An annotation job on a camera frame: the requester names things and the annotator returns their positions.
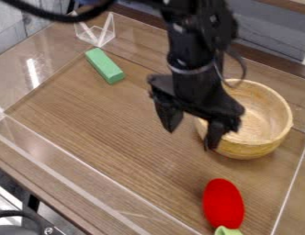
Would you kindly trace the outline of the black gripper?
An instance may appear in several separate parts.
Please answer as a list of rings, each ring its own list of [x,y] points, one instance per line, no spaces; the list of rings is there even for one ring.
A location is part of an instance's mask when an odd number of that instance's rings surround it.
[[[228,94],[217,75],[152,74],[150,97],[164,128],[173,133],[189,113],[209,121],[205,149],[216,150],[225,131],[239,132],[245,107]]]

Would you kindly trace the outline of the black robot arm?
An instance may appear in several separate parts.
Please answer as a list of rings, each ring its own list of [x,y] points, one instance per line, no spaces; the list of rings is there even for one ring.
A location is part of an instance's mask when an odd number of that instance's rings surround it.
[[[148,78],[164,128],[173,132],[186,113],[208,121],[205,148],[214,150],[221,138],[237,132],[245,107],[228,94],[224,56],[243,58],[232,49],[239,23],[225,0],[152,0],[160,8],[169,36],[169,74]]]

